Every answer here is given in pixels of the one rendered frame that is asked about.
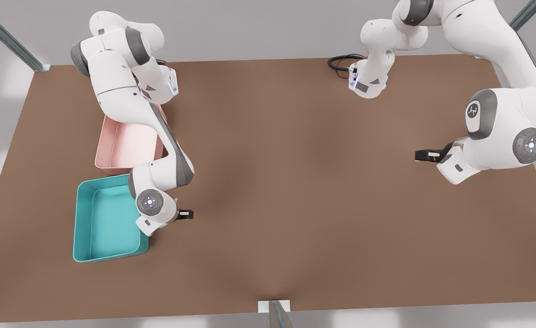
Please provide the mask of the pink plastic tray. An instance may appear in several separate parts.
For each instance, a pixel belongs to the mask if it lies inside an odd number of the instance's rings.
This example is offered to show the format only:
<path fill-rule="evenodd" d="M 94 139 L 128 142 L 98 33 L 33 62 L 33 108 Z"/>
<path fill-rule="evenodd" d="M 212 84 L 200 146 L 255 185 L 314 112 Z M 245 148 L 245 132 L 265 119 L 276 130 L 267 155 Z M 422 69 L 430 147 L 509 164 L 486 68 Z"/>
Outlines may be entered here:
<path fill-rule="evenodd" d="M 164 145 L 155 129 L 105 115 L 94 164 L 111 176 L 128 174 L 137 165 L 162 158 Z"/>

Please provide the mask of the teal plastic tray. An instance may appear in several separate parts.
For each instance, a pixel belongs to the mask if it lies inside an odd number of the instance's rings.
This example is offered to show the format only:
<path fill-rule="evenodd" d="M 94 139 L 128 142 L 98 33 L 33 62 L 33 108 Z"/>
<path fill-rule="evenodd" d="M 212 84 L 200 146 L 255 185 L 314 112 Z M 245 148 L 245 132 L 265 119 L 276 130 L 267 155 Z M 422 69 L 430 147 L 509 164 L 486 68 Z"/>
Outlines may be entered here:
<path fill-rule="evenodd" d="M 78 263 L 138 256 L 149 237 L 135 224 L 139 212 L 128 174 L 83 181 L 77 189 L 72 257 Z"/>

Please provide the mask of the silver frame post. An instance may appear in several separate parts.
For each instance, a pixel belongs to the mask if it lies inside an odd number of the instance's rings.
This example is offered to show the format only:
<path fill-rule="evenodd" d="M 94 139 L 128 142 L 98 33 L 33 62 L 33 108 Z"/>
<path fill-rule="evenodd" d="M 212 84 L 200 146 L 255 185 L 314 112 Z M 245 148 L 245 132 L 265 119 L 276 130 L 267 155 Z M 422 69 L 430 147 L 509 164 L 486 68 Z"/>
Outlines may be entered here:
<path fill-rule="evenodd" d="M 514 31 L 519 31 L 536 14 L 536 0 L 528 3 L 511 19 L 509 26 Z"/>
<path fill-rule="evenodd" d="M 257 302 L 258 313 L 267 313 L 269 328 L 295 328 L 289 317 L 290 300 L 262 300 Z"/>
<path fill-rule="evenodd" d="M 34 72 L 48 72 L 50 64 L 41 63 L 0 23 L 0 41 Z"/>

